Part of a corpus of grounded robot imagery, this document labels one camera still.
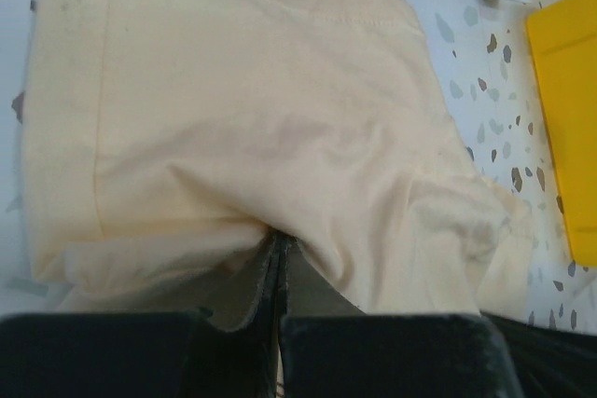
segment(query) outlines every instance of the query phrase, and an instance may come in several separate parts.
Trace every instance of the folded cloth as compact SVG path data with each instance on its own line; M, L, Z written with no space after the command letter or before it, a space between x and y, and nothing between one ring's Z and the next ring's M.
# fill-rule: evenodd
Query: folded cloth
M23 140L39 280L143 296L271 226L365 311L521 317L529 213L402 0L39 0Z

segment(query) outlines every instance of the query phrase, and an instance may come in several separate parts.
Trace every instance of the yellow object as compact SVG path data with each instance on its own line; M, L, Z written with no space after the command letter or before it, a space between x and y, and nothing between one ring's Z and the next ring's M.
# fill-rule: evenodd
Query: yellow object
M572 257L597 266L597 0L527 21Z

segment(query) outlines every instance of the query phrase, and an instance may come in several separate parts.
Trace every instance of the beige cloth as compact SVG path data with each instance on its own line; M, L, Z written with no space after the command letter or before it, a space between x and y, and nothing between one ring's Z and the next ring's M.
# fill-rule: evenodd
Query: beige cloth
M35 275L87 297L265 223L369 312L524 306L528 211L475 171L402 0L39 0L23 153Z

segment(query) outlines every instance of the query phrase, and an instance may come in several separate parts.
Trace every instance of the black object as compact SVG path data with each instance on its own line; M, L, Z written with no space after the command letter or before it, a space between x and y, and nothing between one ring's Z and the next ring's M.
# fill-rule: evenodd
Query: black object
M274 232L195 309L3 321L0 397L273 397L277 339L288 398L597 396L594 337L366 316Z

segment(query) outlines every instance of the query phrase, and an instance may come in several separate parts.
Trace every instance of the cloth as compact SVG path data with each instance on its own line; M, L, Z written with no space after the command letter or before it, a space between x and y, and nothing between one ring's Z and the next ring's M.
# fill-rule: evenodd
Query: cloth
M519 318L528 210L476 171L402 0L39 0L42 281L143 297L276 227L367 312Z

